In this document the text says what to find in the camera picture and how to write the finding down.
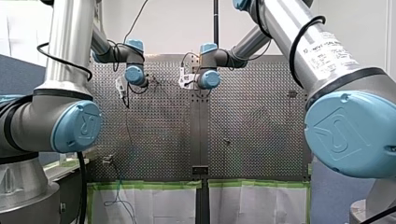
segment metal pole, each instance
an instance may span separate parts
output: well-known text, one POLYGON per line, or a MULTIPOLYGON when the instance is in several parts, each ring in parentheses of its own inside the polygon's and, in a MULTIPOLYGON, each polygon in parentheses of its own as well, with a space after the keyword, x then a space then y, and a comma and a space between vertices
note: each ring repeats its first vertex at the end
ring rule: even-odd
MULTIPOLYGON (((86 68, 90 64, 92 27, 96 0, 62 0, 53 6, 49 54, 86 68)), ((87 90, 88 74, 73 66, 47 60, 45 82, 37 89, 87 90)))
POLYGON ((219 0, 213 0, 214 3, 214 41, 219 46, 219 0))
POLYGON ((256 53, 271 40, 264 35, 259 26, 255 26, 233 49, 233 55, 238 58, 247 59, 256 53))

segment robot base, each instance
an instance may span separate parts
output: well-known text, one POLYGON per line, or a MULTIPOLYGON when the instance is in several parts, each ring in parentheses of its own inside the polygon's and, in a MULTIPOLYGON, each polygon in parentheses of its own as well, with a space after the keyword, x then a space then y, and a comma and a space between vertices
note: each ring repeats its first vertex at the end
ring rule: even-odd
POLYGON ((1 224, 55 224, 61 223, 59 185, 50 183, 45 194, 14 207, 0 210, 1 224))

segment blue cap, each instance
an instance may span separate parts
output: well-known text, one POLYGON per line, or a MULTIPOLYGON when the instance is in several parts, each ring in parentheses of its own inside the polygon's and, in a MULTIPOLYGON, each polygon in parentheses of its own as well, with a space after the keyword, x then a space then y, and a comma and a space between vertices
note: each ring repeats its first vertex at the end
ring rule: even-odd
POLYGON ((238 10, 246 10, 250 0, 233 0, 233 6, 238 10))
POLYGON ((205 90, 216 88, 220 84, 220 75, 215 70, 205 72, 200 78, 200 87, 205 90))
POLYGON ((140 65, 128 65, 125 71, 125 79, 135 86, 142 85, 146 77, 144 75, 143 66, 140 65))
POLYGON ((59 153, 89 148, 99 135, 102 115, 96 103, 79 101, 70 105, 52 129, 52 149, 59 153))
POLYGON ((201 54, 208 53, 209 51, 215 50, 218 48, 218 45, 215 43, 206 43, 201 45, 201 54))
POLYGON ((396 105, 362 91, 317 100, 305 117, 306 141, 335 172, 359 178, 396 176, 396 105))
POLYGON ((21 98, 23 95, 0 95, 0 103, 21 98))
POLYGON ((131 47, 134 48, 134 49, 138 49, 138 50, 140 50, 141 52, 144 51, 143 42, 142 42, 141 40, 138 40, 138 39, 128 39, 128 40, 125 42, 125 44, 131 46, 131 47))

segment pegboard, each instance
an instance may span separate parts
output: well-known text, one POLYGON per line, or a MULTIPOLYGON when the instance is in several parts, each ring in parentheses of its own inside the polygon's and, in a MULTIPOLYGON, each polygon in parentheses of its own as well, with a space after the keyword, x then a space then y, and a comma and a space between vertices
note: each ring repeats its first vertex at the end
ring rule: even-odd
POLYGON ((125 66, 115 73, 112 64, 93 65, 92 94, 104 121, 96 142, 98 159, 89 165, 91 181, 117 178, 102 164, 110 154, 123 179, 192 179, 197 161, 208 165, 210 178, 307 177, 305 95, 282 56, 264 56, 234 71, 221 68, 220 86, 208 102, 199 103, 193 92, 177 85, 182 57, 147 57, 145 72, 158 82, 142 95, 132 94, 130 109, 115 89, 125 66))
POLYGON ((103 114, 96 141, 97 160, 89 166, 92 181, 116 179, 102 158, 114 155, 123 179, 191 178, 190 95, 177 85, 182 56, 147 57, 145 72, 156 81, 141 95, 130 93, 127 109, 115 88, 125 65, 92 67, 92 94, 103 114))
POLYGON ((306 95, 284 57, 220 73, 209 106, 209 178, 307 180, 306 95))

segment green tape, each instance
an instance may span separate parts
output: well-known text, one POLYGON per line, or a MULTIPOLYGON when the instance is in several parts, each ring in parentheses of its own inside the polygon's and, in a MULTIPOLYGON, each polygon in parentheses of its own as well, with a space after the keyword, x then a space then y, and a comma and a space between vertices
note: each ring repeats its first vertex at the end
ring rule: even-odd
POLYGON ((87 204, 88 224, 92 224, 93 188, 88 188, 87 204))
MULTIPOLYGON (((91 183, 92 190, 113 190, 117 189, 119 182, 91 183)), ((179 181, 179 182, 145 182, 145 181, 122 181, 122 189, 200 189, 201 181, 179 181)))
POLYGON ((71 160, 71 161, 62 162, 60 167, 73 167, 76 165, 79 165, 78 160, 71 160))
POLYGON ((254 179, 209 180, 210 188, 229 188, 229 187, 242 187, 242 186, 286 188, 286 189, 307 189, 309 188, 309 182, 271 181, 271 180, 254 180, 254 179))
POLYGON ((312 163, 308 163, 308 174, 312 175, 312 163))

